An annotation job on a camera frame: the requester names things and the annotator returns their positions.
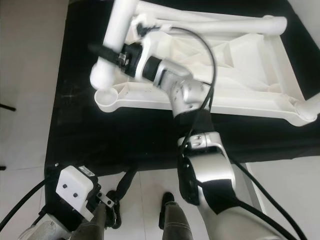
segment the cable connector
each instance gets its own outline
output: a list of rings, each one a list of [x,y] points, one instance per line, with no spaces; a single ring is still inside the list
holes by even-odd
[[[152,27],[144,27],[141,23],[139,23],[136,26],[136,31],[138,33],[139,36],[144,37],[145,35],[147,35],[147,33],[149,33],[151,30],[153,29],[158,29],[159,27],[156,26],[152,26]]]

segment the black cable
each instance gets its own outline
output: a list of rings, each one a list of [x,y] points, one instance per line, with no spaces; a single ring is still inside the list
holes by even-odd
[[[195,180],[197,185],[199,187],[202,188],[202,190],[205,192],[206,191],[206,187],[204,186],[204,184],[200,181],[198,181],[197,179]],[[278,231],[281,235],[283,235],[285,238],[287,238],[288,240],[297,240],[290,232],[288,232],[285,228],[283,228],[279,223],[277,223],[276,221],[274,221],[272,218],[270,218],[269,216],[265,215],[263,212],[257,210],[256,208],[250,206],[249,204],[234,198],[234,197],[230,197],[230,196],[226,196],[226,195],[221,195],[218,194],[216,192],[208,192],[207,193],[211,196],[215,195],[218,196],[220,198],[224,198],[227,201],[230,201],[232,203],[234,203],[235,205],[247,210],[248,212],[256,215],[258,218],[260,218],[261,220],[265,221],[267,224],[269,224],[271,227],[273,227],[276,231]]]
[[[212,82],[210,84],[209,91],[208,91],[207,95],[205,96],[205,99],[204,99],[202,105],[200,106],[200,108],[198,110],[198,114],[194,118],[193,123],[195,123],[199,118],[199,112],[201,112],[203,109],[205,109],[205,107],[208,104],[209,100],[210,100],[209,109],[211,109],[212,101],[213,101],[213,98],[214,98],[215,83],[216,83],[216,79],[217,79],[217,64],[216,64],[216,60],[215,60],[213,52],[211,51],[211,48],[209,47],[209,45],[206,43],[206,41],[200,35],[198,35],[194,31],[191,31],[189,29],[182,28],[182,27],[173,26],[171,29],[187,32],[190,35],[192,35],[193,37],[195,37],[196,39],[198,39],[203,44],[203,46],[207,49],[207,51],[208,51],[208,53],[210,55],[211,61],[212,61],[212,67],[213,67]],[[190,138],[190,136],[192,134],[192,131],[193,131],[193,127],[191,127],[190,131],[187,133],[187,135],[185,136],[185,138],[184,138],[184,140],[182,142],[181,149],[180,149],[180,158],[179,158],[180,161],[182,160],[182,157],[183,157],[183,154],[184,154],[184,150],[185,150],[187,142],[188,142],[188,140],[189,140],[189,138]]]
[[[245,169],[239,162],[230,158],[230,161],[234,163],[247,177],[258,187],[258,189],[263,193],[263,195],[272,203],[272,205],[285,217],[285,219],[290,223],[290,225],[295,230],[296,234],[299,236],[301,240],[307,240],[307,237],[299,227],[299,225],[295,222],[295,220],[289,215],[289,213],[284,210],[279,203],[267,192],[267,190],[255,179],[254,176],[247,169]]]
[[[11,211],[4,217],[2,222],[0,223],[0,232],[2,229],[6,226],[6,224],[10,221],[10,219],[15,215],[15,213],[22,207],[23,204],[26,203],[26,201],[31,198],[33,194],[35,194],[42,186],[45,184],[51,182],[52,180],[55,179],[54,176],[49,176],[45,178],[43,181],[38,183],[31,191],[29,191],[12,209]]]

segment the black cloth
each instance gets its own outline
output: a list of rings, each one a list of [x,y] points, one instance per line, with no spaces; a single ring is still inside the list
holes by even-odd
[[[153,0],[190,11],[262,17],[285,16],[281,36],[306,99],[320,92],[320,51],[286,0]],[[97,175],[175,168],[178,135],[169,110],[119,108],[105,113],[96,106],[90,72],[97,61],[89,43],[101,44],[112,1],[69,5],[60,59],[45,169],[55,163],[83,165]],[[320,121],[296,127],[283,119],[212,114],[228,155],[239,162],[320,155]]]

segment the black band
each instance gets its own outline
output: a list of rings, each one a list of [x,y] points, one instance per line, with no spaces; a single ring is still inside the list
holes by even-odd
[[[174,122],[178,130],[179,138],[185,137],[191,128],[193,129],[192,134],[215,131],[211,114],[206,109],[180,113],[174,118]]]
[[[142,76],[145,79],[148,79],[153,82],[155,80],[158,66],[161,61],[162,61],[161,59],[155,56],[149,57],[149,59],[146,61],[145,66],[143,68]]]

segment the white cylinder tube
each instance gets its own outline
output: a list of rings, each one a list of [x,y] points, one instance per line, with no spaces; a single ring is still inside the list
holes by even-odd
[[[108,27],[105,32],[103,45],[120,52],[124,45],[132,17],[139,0],[115,0]],[[90,74],[91,85],[96,89],[107,90],[115,82],[115,65],[98,58]]]
[[[307,101],[298,102],[295,108],[299,115],[307,120],[315,120],[317,115],[320,114],[320,92]]]
[[[208,16],[198,15],[191,12],[174,9],[167,6],[161,6],[146,1],[139,1],[135,13],[137,15],[148,14],[155,19],[166,19],[173,21],[214,21],[214,19]]]
[[[268,16],[255,19],[208,22],[172,22],[157,20],[157,25],[167,22],[173,27],[187,28],[197,33],[259,33],[281,35],[287,28],[287,19],[283,16]]]

